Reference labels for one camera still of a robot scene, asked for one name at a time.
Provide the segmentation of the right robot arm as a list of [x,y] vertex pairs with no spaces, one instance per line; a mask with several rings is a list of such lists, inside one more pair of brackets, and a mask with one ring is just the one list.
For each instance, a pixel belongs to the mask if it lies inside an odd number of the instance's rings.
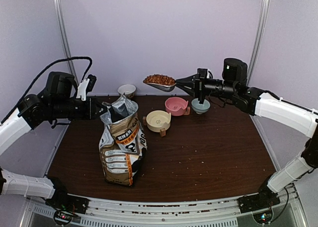
[[255,204],[265,208],[274,194],[318,167],[318,112],[284,100],[269,90],[247,86],[247,64],[236,58],[224,60],[222,79],[214,79],[207,69],[176,80],[176,86],[203,103],[206,97],[230,100],[251,116],[274,120],[308,137],[304,151],[272,174],[255,196]]

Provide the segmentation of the light blue ceramic bowl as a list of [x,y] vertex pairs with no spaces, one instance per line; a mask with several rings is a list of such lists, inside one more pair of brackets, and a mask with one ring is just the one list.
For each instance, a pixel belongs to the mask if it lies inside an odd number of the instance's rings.
[[203,114],[203,113],[206,113],[210,109],[211,104],[206,99],[201,104],[201,103],[199,103],[199,99],[198,98],[194,98],[191,101],[191,107],[192,107],[192,109],[194,110],[195,113]]

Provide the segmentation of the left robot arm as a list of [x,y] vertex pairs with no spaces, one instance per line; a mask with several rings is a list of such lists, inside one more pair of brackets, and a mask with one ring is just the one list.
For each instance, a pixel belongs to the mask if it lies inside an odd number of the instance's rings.
[[[75,77],[63,72],[50,72],[45,88],[39,94],[29,94],[0,126],[0,152],[4,153],[19,138],[47,121],[53,127],[59,119],[94,120],[107,112],[96,97],[88,96],[96,82],[89,75],[79,85]],[[71,205],[71,197],[57,178],[37,178],[0,170],[0,193],[36,196],[52,199],[60,209]]]

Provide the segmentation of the cream pet bowl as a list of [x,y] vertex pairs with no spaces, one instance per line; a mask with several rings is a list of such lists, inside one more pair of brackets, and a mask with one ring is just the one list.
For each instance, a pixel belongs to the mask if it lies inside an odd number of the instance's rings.
[[143,117],[143,124],[150,131],[159,133],[161,137],[164,137],[171,125],[171,113],[162,110],[152,111]]

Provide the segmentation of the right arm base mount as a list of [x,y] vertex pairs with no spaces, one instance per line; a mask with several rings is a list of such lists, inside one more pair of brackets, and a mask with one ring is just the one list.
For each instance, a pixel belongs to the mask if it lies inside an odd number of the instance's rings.
[[240,212],[248,213],[270,207],[271,200],[262,194],[245,195],[238,198]]

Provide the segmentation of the white patterned ceramic bowl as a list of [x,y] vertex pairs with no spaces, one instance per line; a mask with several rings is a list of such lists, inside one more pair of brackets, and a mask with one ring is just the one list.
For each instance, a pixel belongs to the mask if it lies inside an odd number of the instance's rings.
[[133,84],[124,84],[118,87],[119,95],[124,95],[126,98],[132,99],[135,96],[137,88]]

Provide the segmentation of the metal scoop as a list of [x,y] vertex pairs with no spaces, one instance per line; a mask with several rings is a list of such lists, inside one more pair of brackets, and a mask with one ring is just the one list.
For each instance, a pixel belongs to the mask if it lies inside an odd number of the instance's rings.
[[164,92],[171,92],[176,86],[176,82],[165,82],[164,80],[144,80],[144,84],[147,84],[153,88],[159,89]]

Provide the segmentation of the pink pet bowl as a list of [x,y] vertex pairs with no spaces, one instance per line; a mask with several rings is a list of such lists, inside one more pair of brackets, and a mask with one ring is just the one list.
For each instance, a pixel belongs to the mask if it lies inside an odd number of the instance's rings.
[[188,101],[181,97],[170,97],[165,101],[165,111],[172,116],[184,116],[190,114]]

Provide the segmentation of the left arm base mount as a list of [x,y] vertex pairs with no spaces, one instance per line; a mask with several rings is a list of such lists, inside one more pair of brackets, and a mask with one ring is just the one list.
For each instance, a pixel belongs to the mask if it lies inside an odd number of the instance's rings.
[[62,194],[45,200],[46,204],[54,209],[71,214],[85,214],[89,205],[87,198]]

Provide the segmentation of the aluminium frame post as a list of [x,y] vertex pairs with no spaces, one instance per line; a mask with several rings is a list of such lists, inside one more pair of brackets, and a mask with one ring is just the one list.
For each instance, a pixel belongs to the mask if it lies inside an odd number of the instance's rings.
[[54,3],[55,11],[56,11],[56,16],[57,16],[58,26],[59,26],[59,30],[60,30],[60,36],[61,36],[64,54],[65,54],[66,58],[70,58],[71,51],[70,51],[68,38],[67,38],[62,3],[61,3],[61,0],[53,0],[53,3]]
[[258,59],[258,55],[259,55],[259,51],[261,47],[261,41],[263,38],[263,34],[265,31],[265,26],[266,26],[266,22],[268,18],[269,6],[270,6],[270,0],[261,0],[258,26],[257,26],[254,46],[252,49],[251,58],[249,62],[249,68],[247,71],[247,84],[250,84],[253,72],[256,67],[256,63],[257,63],[257,59]]

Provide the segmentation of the right aluminium frame post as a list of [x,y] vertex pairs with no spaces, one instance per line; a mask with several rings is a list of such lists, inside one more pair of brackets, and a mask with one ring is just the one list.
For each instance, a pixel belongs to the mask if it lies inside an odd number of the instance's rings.
[[258,59],[258,55],[259,55],[259,51],[261,47],[261,41],[263,38],[263,34],[265,31],[265,26],[266,26],[266,22],[268,18],[269,6],[270,6],[270,0],[261,0],[258,26],[257,26],[254,46],[252,49],[251,58],[249,62],[249,68],[247,71],[247,84],[250,84],[253,72],[256,67],[256,63],[257,63],[257,59]]

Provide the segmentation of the kibble in scoop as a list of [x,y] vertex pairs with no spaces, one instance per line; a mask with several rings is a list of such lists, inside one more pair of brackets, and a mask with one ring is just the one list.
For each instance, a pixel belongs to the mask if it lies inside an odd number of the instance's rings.
[[150,75],[147,76],[144,80],[143,83],[156,83],[156,84],[161,84],[161,85],[174,85],[175,80],[172,77],[165,76],[165,75]]

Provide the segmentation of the front aluminium rail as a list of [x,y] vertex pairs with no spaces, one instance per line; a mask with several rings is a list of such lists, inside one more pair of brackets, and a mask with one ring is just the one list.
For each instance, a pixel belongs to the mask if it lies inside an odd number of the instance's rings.
[[238,198],[192,202],[124,202],[90,198],[84,214],[68,227],[260,227],[263,213],[273,214],[271,227],[307,227],[300,199],[293,189],[279,194],[280,204],[243,213]]

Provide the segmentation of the pet food bag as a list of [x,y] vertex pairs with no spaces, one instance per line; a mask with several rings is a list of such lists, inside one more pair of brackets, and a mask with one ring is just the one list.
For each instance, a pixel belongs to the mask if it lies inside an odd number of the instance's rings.
[[99,154],[105,181],[132,186],[148,149],[138,104],[121,95],[113,103],[103,105],[107,112],[100,116],[104,130]]

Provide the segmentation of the left aluminium frame post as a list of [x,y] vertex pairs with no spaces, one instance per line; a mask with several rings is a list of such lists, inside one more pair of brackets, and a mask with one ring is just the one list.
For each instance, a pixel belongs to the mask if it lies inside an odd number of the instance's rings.
[[59,26],[59,30],[60,30],[60,36],[61,36],[64,54],[65,54],[66,58],[70,58],[71,51],[70,51],[68,38],[67,38],[62,3],[61,3],[61,0],[53,0],[53,3],[54,3],[55,11],[56,11],[56,16],[57,16],[58,26]]

